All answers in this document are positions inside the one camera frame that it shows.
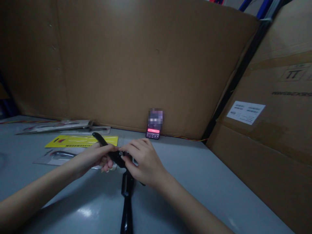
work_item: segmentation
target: cardboard box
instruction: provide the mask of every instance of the cardboard box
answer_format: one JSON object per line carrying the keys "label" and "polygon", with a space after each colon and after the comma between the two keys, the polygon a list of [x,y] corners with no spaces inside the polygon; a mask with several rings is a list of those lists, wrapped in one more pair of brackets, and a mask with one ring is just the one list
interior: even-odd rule
{"label": "cardboard box", "polygon": [[22,114],[144,132],[149,108],[163,108],[162,133],[194,139],[259,26],[205,0],[9,1],[2,11],[0,68]]}
{"label": "cardboard box", "polygon": [[281,9],[207,143],[296,233],[312,229],[311,15]]}
{"label": "cardboard box", "polygon": [[209,149],[296,234],[312,229],[312,168],[217,123]]}

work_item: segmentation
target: phone screen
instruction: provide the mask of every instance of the phone screen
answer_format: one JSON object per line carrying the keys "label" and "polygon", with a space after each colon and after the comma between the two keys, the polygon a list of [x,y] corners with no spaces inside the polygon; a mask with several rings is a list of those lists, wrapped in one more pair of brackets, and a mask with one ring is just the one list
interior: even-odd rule
{"label": "phone screen", "polygon": [[159,139],[160,131],[163,126],[162,121],[163,121],[163,111],[157,108],[150,109],[149,120],[145,136],[151,139]]}

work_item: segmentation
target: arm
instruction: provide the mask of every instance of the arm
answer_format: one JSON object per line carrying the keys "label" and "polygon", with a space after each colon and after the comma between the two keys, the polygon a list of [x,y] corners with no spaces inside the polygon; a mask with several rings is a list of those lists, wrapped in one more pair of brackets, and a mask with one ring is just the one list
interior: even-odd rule
{"label": "arm", "polygon": [[0,203],[0,231],[14,232],[63,188],[100,164],[107,171],[112,161],[103,157],[116,151],[113,145],[100,147],[98,143],[57,167]]}
{"label": "arm", "polygon": [[136,166],[129,158],[123,157],[132,176],[155,188],[192,233],[233,233],[166,171],[148,139],[133,140],[120,150],[128,151],[139,164]]}

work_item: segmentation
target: table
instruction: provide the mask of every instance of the table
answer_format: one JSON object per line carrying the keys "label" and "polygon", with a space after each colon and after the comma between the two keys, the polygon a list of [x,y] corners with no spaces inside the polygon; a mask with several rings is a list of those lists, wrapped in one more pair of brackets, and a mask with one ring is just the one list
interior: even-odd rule
{"label": "table", "polygon": [[[9,120],[42,120],[15,116]],[[0,200],[53,170],[33,164],[57,133],[15,135],[31,124],[0,125]],[[111,129],[124,144],[144,133]],[[293,233],[203,143],[173,137],[151,140],[165,168],[235,233]],[[122,172],[90,170],[55,196],[22,233],[119,233],[124,198]],[[132,196],[134,233],[188,233],[186,226],[150,187],[137,183]]]}

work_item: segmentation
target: hand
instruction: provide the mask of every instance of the hand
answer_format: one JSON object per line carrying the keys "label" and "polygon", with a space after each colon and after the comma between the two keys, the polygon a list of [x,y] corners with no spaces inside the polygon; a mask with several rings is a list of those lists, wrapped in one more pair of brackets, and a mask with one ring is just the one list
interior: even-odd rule
{"label": "hand", "polygon": [[82,153],[76,155],[63,166],[73,169],[77,173],[77,177],[83,176],[89,169],[94,166],[102,166],[101,171],[108,172],[113,166],[113,161],[107,155],[108,152],[117,151],[118,147],[112,144],[101,147],[97,142],[87,148]]}
{"label": "hand", "polygon": [[119,150],[129,152],[138,162],[138,166],[136,166],[128,157],[123,157],[131,175],[143,184],[157,187],[168,174],[148,139],[132,140]]}

